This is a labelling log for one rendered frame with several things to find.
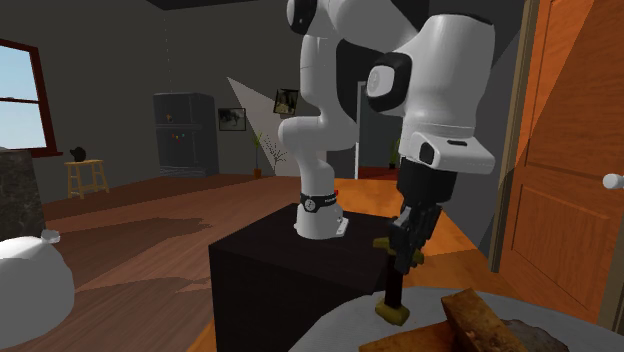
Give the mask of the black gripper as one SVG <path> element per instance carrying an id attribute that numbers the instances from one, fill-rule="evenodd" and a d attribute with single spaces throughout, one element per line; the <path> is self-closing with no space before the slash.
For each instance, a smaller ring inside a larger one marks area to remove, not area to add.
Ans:
<path id="1" fill-rule="evenodd" d="M 399 273 L 408 274 L 416 266 L 415 252 L 431 239 L 442 212 L 440 205 L 433 205 L 424 215 L 424 211 L 415 206 L 449 201 L 457 175 L 457 172 L 432 169 L 405 157 L 401 159 L 397 190 L 406 207 L 389 224 L 390 248 L 395 252 L 394 268 Z"/>

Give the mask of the black bar with olive ends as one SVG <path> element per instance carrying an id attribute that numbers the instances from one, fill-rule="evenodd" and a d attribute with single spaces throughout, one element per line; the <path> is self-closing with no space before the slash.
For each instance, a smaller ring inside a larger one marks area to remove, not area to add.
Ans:
<path id="1" fill-rule="evenodd" d="M 386 322 L 392 325 L 402 326 L 410 315 L 409 309 L 401 303 L 403 277 L 411 268 L 415 268 L 417 265 L 424 263 L 424 254 L 416 249 L 412 255 L 411 263 L 407 266 L 407 271 L 403 273 L 395 268 L 397 255 L 396 251 L 390 247 L 390 240 L 388 237 L 374 239 L 373 247 L 383 249 L 387 252 L 385 295 L 376 304 L 375 312 Z"/>

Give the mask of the flat orange wooden board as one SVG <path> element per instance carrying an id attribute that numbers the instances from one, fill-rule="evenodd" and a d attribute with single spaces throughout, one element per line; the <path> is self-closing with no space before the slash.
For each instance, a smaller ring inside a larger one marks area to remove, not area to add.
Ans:
<path id="1" fill-rule="evenodd" d="M 361 345 L 359 352 L 464 352 L 447 321 Z"/>

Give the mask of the brown wooden block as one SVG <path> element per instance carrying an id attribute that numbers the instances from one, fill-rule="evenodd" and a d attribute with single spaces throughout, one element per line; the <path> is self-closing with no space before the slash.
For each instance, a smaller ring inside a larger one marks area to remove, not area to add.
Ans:
<path id="1" fill-rule="evenodd" d="M 441 298 L 460 352 L 528 352 L 472 288 Z"/>

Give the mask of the black robot stand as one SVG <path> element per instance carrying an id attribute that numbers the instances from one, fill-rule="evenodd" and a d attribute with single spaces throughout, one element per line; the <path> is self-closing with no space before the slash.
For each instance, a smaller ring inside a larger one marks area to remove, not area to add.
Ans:
<path id="1" fill-rule="evenodd" d="M 312 240 L 289 204 L 209 247 L 217 352 L 289 352 L 324 314 L 385 286 L 373 245 L 387 217 L 348 212 L 344 236 Z"/>

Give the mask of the grey flat stone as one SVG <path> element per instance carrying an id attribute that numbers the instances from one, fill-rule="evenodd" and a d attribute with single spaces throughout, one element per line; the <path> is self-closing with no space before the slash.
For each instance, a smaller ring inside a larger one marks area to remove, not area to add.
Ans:
<path id="1" fill-rule="evenodd" d="M 542 328 L 521 320 L 503 320 L 507 328 L 527 348 L 528 352 L 570 352 L 568 346 Z"/>

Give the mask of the bare twig plant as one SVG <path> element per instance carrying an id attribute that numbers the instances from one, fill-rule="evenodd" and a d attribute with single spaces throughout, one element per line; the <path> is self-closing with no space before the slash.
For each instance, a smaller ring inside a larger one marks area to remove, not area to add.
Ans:
<path id="1" fill-rule="evenodd" d="M 277 166 L 280 162 L 285 162 L 287 151 L 282 151 L 278 142 L 272 141 L 269 137 L 264 139 L 264 144 L 272 159 L 272 169 L 277 174 Z"/>

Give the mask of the orange wooden door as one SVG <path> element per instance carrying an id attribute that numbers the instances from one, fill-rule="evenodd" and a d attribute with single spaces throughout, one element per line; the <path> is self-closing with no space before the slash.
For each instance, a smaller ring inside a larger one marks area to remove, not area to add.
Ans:
<path id="1" fill-rule="evenodd" d="M 624 0 L 527 0 L 489 265 L 624 330 Z"/>

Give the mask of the dark grey refrigerator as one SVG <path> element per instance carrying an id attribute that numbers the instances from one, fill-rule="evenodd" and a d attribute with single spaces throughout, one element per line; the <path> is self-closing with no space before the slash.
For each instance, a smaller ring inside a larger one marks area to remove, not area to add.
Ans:
<path id="1" fill-rule="evenodd" d="M 153 95 L 160 174 L 207 177 L 219 173 L 215 101 L 191 92 Z"/>

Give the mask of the yellow wooden stool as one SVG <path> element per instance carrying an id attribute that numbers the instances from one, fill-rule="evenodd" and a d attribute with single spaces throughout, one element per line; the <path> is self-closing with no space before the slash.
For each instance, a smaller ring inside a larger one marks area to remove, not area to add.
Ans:
<path id="1" fill-rule="evenodd" d="M 99 192 L 103 190 L 106 193 L 110 192 L 102 160 L 93 159 L 81 162 L 65 162 L 64 166 L 67 169 L 68 199 L 74 196 L 84 199 L 88 191 Z M 83 182 L 81 175 L 81 170 L 86 167 L 89 167 L 91 171 L 91 182 L 89 184 Z"/>

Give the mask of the white round sack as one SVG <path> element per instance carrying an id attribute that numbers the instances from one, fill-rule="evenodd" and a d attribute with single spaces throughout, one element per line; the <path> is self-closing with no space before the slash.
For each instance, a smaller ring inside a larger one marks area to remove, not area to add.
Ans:
<path id="1" fill-rule="evenodd" d="M 48 333 L 72 311 L 73 274 L 54 247 L 60 239 L 44 229 L 0 241 L 0 349 Z"/>

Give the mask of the dark marble counter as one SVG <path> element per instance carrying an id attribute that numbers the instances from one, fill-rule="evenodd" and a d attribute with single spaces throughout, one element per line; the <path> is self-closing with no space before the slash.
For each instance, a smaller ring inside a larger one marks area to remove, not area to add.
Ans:
<path id="1" fill-rule="evenodd" d="M 31 154 L 0 147 L 0 241 L 46 228 Z"/>

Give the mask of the red framed window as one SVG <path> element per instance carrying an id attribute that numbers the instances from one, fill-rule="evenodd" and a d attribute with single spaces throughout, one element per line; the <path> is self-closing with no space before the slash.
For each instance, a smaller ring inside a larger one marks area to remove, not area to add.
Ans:
<path id="1" fill-rule="evenodd" d="M 0 147 L 60 156 L 39 50 L 0 39 Z"/>

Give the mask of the yellowish framed wall picture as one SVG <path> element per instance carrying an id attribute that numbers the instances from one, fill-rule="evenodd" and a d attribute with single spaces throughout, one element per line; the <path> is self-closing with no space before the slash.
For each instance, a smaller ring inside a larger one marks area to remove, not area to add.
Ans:
<path id="1" fill-rule="evenodd" d="M 298 90 L 279 88 L 276 92 L 273 112 L 280 115 L 294 115 L 298 97 Z"/>

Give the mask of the dark framed wall picture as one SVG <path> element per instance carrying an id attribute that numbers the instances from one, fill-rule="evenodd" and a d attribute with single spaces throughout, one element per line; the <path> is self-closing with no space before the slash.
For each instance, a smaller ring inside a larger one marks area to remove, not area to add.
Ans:
<path id="1" fill-rule="evenodd" d="M 245 108 L 219 108 L 218 124 L 220 131 L 245 131 L 246 130 Z"/>

